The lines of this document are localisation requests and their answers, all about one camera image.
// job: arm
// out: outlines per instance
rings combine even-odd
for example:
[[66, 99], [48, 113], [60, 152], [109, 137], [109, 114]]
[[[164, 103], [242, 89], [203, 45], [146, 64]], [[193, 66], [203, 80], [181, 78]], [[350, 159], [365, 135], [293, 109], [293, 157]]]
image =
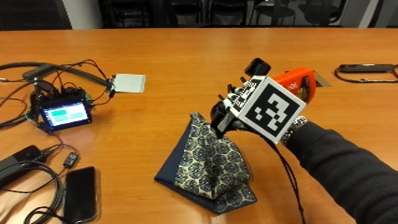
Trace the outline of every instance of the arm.
[[398, 172], [337, 132], [309, 122], [286, 148], [357, 223], [398, 220]]

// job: black smartphone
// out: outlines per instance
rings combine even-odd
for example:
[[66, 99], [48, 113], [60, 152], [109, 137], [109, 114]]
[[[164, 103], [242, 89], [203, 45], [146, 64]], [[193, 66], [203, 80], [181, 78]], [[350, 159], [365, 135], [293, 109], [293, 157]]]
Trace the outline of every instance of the black smartphone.
[[65, 178], [64, 218], [85, 223], [98, 216], [96, 168], [70, 171]]

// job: power adapter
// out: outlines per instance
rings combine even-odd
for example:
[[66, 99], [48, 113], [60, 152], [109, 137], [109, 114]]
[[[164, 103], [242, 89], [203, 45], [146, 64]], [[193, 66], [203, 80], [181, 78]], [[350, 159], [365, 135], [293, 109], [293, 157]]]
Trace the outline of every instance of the power adapter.
[[42, 154], [37, 146], [28, 146], [16, 152], [13, 155], [0, 161], [0, 189], [2, 189], [9, 183], [24, 176], [29, 170], [16, 172], [21, 167], [37, 166], [37, 164], [14, 164], [18, 161], [40, 161], [45, 162], [48, 156]]

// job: blue patterned fabric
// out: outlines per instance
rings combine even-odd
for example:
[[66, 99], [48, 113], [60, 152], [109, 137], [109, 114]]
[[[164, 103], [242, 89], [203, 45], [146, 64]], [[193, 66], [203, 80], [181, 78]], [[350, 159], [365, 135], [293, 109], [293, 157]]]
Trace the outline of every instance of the blue patterned fabric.
[[249, 170], [235, 144], [191, 114], [179, 142], [156, 180], [217, 214], [255, 202]]

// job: small screen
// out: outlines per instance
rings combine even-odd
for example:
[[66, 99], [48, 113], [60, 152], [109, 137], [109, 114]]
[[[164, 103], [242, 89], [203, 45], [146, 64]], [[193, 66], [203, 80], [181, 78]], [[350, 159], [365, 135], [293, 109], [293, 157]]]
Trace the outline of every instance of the small screen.
[[81, 102], [45, 108], [44, 112], [52, 127], [88, 119], [85, 105]]

